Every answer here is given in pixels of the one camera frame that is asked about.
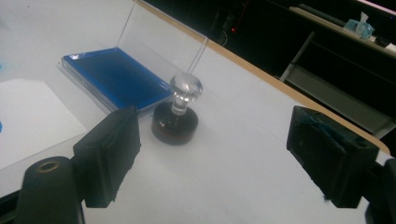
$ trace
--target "clear acrylic panel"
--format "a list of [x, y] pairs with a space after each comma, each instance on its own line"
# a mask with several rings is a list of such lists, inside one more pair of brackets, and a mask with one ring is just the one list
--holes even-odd
[[172, 96], [171, 78], [191, 74], [207, 38], [135, 0], [112, 49], [66, 55], [64, 68], [110, 111], [152, 108]]

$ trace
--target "tissue box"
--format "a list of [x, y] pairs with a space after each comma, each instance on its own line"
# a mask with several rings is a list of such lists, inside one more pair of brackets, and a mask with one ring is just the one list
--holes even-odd
[[349, 20], [344, 29], [355, 33], [362, 39], [368, 39], [373, 34], [374, 28], [367, 22]]
[[139, 111], [168, 99], [171, 78], [191, 74], [207, 37], [134, 0], [115, 47], [65, 55], [67, 75], [78, 81], [110, 111], [134, 105]]

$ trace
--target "white table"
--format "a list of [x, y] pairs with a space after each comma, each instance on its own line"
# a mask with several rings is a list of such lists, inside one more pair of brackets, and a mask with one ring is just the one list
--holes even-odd
[[[63, 55], [111, 48], [132, 6], [118, 1], [5, 1], [0, 7], [0, 82], [43, 80], [90, 130], [106, 111], [68, 79]], [[194, 74], [204, 85], [191, 104], [200, 123], [187, 145], [171, 147], [139, 120], [141, 152], [107, 209], [84, 208], [87, 223], [364, 223], [367, 202], [337, 209], [286, 150], [292, 108], [325, 111], [367, 133], [209, 42]], [[0, 171], [0, 195], [21, 187], [24, 170], [49, 156], [71, 158], [82, 135]], [[380, 152], [378, 161], [389, 156]]]

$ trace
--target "white paper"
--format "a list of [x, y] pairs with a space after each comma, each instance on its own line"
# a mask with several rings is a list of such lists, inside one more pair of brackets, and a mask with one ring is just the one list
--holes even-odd
[[0, 83], [0, 121], [0, 170], [87, 131], [45, 82], [25, 79]]

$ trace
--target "blue tray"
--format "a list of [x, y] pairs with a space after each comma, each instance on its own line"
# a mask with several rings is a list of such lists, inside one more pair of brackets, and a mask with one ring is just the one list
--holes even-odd
[[118, 48], [66, 55], [64, 66], [110, 110], [142, 110], [169, 96], [169, 84]]

